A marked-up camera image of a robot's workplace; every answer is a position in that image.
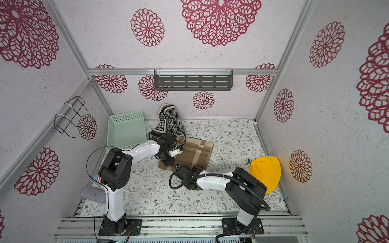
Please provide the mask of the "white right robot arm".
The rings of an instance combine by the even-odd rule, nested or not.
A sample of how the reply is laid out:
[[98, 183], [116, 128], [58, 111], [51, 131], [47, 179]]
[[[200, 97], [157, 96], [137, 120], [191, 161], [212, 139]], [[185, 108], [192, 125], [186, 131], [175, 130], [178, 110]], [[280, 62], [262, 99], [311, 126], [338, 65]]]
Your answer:
[[198, 167], [191, 169], [178, 164], [169, 178], [173, 190], [215, 190], [226, 192], [239, 207], [235, 225], [248, 226], [261, 211], [270, 211], [264, 200], [267, 187], [246, 170], [237, 167], [229, 173], [211, 173]]

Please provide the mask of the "black white zigzag scarf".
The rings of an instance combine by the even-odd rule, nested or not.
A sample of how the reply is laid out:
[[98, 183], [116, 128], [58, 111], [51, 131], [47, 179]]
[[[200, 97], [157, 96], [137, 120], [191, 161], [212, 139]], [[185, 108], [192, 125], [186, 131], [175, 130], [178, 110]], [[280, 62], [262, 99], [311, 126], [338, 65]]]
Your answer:
[[184, 125], [174, 105], [163, 104], [159, 110], [159, 124], [152, 129], [150, 137], [160, 136], [168, 132], [174, 137], [183, 136]]

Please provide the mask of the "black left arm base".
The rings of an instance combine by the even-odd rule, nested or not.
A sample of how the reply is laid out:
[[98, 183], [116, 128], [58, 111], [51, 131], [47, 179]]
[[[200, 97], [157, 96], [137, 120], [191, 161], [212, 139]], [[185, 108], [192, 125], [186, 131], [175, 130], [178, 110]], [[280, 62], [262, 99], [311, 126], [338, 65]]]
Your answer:
[[103, 217], [99, 236], [139, 236], [142, 228], [142, 219], [127, 219], [126, 215], [114, 222]]

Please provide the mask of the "brown beige plaid scarf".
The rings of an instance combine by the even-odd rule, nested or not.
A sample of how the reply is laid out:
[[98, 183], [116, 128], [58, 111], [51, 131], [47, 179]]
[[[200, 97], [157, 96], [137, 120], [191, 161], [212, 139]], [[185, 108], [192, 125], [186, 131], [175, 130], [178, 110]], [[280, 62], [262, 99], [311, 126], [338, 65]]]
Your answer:
[[175, 157], [175, 162], [171, 166], [165, 166], [162, 161], [159, 161], [158, 168], [165, 171], [175, 171], [175, 166], [180, 164], [189, 169], [195, 166], [205, 170], [210, 162], [213, 148], [214, 142], [212, 141], [187, 137], [183, 152]]

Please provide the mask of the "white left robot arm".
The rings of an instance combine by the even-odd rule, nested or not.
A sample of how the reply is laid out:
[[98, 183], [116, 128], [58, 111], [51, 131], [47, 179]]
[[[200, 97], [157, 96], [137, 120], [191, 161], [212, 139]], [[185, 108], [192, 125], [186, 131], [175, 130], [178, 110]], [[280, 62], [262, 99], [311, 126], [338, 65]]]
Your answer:
[[118, 222], [124, 215], [124, 187], [130, 180], [132, 165], [147, 157], [157, 157], [167, 166], [175, 162], [175, 157], [183, 152], [183, 142], [169, 133], [153, 137], [133, 149], [111, 147], [98, 176], [106, 191], [106, 216], [112, 222]]

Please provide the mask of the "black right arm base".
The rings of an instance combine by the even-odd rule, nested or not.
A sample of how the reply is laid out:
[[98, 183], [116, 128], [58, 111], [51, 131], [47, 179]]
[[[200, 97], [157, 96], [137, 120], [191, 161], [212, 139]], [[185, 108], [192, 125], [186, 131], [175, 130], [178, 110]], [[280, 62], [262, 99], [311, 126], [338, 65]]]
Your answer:
[[264, 234], [264, 228], [261, 219], [254, 218], [249, 223], [249, 226], [250, 227], [238, 222], [236, 218], [222, 219], [223, 235], [234, 236], [238, 234], [247, 234], [247, 235]]

